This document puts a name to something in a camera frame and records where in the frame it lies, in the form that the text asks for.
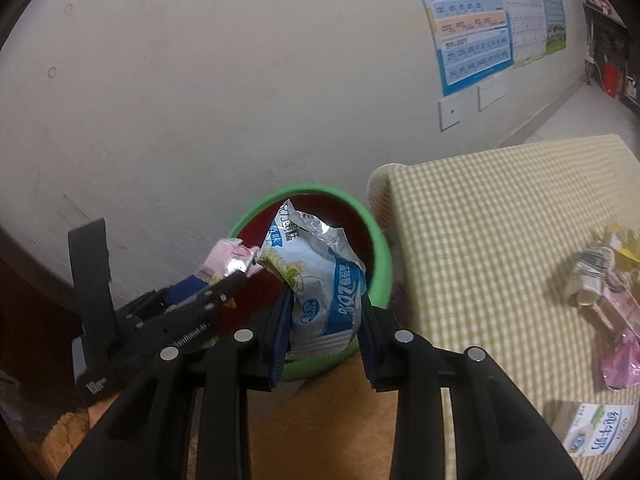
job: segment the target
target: tiled floor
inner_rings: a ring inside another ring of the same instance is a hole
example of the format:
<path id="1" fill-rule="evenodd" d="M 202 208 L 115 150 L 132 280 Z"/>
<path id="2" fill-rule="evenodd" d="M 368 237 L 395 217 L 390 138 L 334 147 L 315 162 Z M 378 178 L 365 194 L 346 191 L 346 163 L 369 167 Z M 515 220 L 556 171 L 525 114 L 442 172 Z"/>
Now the tiled floor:
<path id="1" fill-rule="evenodd" d="M 569 139 L 617 134 L 638 155 L 640 108 L 633 110 L 607 96 L 595 83 L 583 85 L 540 128 L 525 140 Z"/>

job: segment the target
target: white wall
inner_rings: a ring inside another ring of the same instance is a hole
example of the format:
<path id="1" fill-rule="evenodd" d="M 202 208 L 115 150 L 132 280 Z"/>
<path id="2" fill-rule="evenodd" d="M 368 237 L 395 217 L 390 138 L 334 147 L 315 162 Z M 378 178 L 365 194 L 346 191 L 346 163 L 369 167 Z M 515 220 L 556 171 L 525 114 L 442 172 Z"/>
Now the white wall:
<path id="1" fill-rule="evenodd" d="M 69 279 L 66 232 L 105 216 L 119 301 L 174 282 L 277 187 L 364 199 L 381 164 L 505 139 L 582 73 L 563 1 L 567 49 L 440 132 L 421 0 L 33 0 L 0 52 L 0 224 Z"/>

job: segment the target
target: pink plastic bag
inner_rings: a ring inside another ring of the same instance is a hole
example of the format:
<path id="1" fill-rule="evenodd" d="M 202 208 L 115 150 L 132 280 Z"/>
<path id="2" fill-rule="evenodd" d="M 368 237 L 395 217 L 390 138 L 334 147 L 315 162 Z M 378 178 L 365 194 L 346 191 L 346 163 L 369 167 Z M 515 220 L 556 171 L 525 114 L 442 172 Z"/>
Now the pink plastic bag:
<path id="1" fill-rule="evenodd" d="M 613 272 L 606 275 L 598 307 L 616 334 L 628 328 L 640 337 L 640 305 Z"/>
<path id="2" fill-rule="evenodd" d="M 613 352 L 600 362 L 604 382 L 612 390 L 620 390 L 640 383 L 640 343 L 627 328 L 618 339 Z"/>

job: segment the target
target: silver screw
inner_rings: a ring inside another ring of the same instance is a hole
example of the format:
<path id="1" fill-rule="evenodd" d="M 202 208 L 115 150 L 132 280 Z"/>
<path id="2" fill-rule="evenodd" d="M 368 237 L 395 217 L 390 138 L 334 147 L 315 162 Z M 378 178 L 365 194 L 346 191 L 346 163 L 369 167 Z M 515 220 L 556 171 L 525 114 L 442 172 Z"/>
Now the silver screw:
<path id="1" fill-rule="evenodd" d="M 410 343 L 414 340 L 414 334 L 408 330 L 398 330 L 394 334 L 394 337 L 396 338 L 396 341 L 401 343 Z"/>
<path id="2" fill-rule="evenodd" d="M 254 338 L 254 333 L 251 332 L 248 328 L 241 328 L 240 330 L 236 330 L 234 334 L 234 339 L 239 343 L 246 343 L 247 341 L 251 341 Z"/>
<path id="3" fill-rule="evenodd" d="M 179 353 L 175 346 L 167 346 L 160 351 L 160 358 L 163 361 L 172 361 L 178 357 Z"/>
<path id="4" fill-rule="evenodd" d="M 466 354 L 469 356 L 469 359 L 478 363 L 480 361 L 484 361 L 484 358 L 486 357 L 486 352 L 478 346 L 472 346 Z"/>

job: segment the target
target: pink wrapper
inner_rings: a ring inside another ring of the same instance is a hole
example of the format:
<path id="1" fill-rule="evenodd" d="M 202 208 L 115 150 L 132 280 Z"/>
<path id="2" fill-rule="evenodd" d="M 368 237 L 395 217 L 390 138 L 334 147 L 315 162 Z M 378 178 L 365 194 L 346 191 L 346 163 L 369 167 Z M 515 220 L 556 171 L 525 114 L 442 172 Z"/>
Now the pink wrapper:
<path id="1" fill-rule="evenodd" d="M 612 390 L 640 384 L 640 343 L 631 330 L 622 333 L 613 352 L 603 357 L 600 368 Z"/>
<path id="2" fill-rule="evenodd" d="M 607 387 L 613 390 L 640 383 L 640 306 L 612 272 L 607 273 L 602 297 L 594 308 L 602 322 L 619 334 L 613 352 L 600 362 Z"/>
<path id="3" fill-rule="evenodd" d="M 215 283 L 241 270 L 247 277 L 262 269 L 255 263 L 259 247 L 245 247 L 240 238 L 222 238 L 213 246 L 196 276 L 207 283 Z"/>

